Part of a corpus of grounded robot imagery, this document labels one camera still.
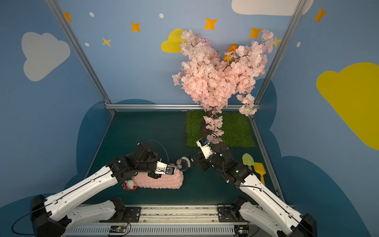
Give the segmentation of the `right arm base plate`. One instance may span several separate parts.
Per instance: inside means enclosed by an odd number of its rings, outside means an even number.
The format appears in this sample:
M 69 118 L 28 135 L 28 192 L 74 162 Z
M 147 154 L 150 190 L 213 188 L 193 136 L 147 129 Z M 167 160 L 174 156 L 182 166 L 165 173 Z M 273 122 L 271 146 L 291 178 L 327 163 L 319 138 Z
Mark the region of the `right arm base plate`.
M 237 223 L 237 222 L 246 222 L 242 218 L 239 211 L 232 206 L 217 205 L 216 210 L 218 212 L 219 222 L 222 223 Z

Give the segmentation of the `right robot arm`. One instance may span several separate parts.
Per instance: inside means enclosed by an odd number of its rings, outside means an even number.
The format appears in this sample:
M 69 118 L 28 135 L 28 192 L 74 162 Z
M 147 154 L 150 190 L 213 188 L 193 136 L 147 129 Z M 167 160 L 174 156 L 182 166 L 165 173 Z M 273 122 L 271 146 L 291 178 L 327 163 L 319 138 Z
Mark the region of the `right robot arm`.
M 215 170 L 229 184 L 252 198 L 259 207 L 249 201 L 234 203 L 242 219 L 255 224 L 272 237 L 316 237 L 317 222 L 310 215 L 302 215 L 271 192 L 248 166 L 236 162 L 230 149 L 223 143 L 214 147 L 206 139 L 197 141 L 201 151 L 193 162 L 201 169 Z

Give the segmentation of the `black penguin plush charm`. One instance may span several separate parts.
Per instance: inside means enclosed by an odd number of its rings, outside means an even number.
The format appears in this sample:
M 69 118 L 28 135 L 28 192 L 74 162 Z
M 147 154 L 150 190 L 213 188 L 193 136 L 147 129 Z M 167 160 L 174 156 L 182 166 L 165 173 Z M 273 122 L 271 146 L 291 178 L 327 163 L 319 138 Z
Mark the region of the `black penguin plush charm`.
M 181 157 L 176 161 L 176 167 L 181 170 L 182 172 L 187 171 L 189 168 L 192 167 L 192 162 L 187 157 Z

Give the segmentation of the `pink puffy bag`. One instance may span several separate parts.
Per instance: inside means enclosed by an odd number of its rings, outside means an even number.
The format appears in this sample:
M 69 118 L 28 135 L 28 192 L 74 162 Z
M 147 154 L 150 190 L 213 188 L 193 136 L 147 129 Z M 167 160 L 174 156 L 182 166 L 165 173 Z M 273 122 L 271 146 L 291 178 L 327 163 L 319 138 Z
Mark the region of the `pink puffy bag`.
M 173 175 L 162 175 L 161 178 L 153 179 L 147 173 L 138 173 L 133 177 L 137 187 L 151 189 L 179 189 L 183 185 L 184 174 L 176 169 Z

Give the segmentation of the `white kitty plush charm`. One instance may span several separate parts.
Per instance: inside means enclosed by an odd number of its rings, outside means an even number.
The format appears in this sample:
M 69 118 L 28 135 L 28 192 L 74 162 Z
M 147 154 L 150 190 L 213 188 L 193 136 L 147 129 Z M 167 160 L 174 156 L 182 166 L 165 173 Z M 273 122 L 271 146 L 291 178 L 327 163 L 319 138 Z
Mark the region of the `white kitty plush charm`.
M 125 180 L 122 184 L 122 187 L 126 191 L 135 191 L 137 189 L 137 185 L 133 179 Z

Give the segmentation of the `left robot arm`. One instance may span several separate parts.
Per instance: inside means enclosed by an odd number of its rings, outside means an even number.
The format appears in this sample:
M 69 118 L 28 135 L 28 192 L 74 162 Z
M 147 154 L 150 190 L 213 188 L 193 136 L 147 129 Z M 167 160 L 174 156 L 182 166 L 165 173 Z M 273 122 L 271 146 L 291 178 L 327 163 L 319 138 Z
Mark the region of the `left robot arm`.
M 100 204 L 83 206 L 83 202 L 99 192 L 122 183 L 138 173 L 158 179 L 173 175 L 175 168 L 161 161 L 151 144 L 139 143 L 129 155 L 113 158 L 109 163 L 81 182 L 59 193 L 39 195 L 30 202 L 30 219 L 35 237 L 61 237 L 68 230 L 93 222 L 125 222 L 128 215 L 119 198 Z

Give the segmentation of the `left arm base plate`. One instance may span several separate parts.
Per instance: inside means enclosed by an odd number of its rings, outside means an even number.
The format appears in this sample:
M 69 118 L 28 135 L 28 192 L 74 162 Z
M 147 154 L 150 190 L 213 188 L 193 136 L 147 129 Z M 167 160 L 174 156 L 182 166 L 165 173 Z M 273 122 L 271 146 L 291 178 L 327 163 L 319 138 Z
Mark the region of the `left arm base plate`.
M 117 210 L 109 220 L 100 220 L 100 223 L 138 223 L 141 214 L 141 207 L 125 207 Z

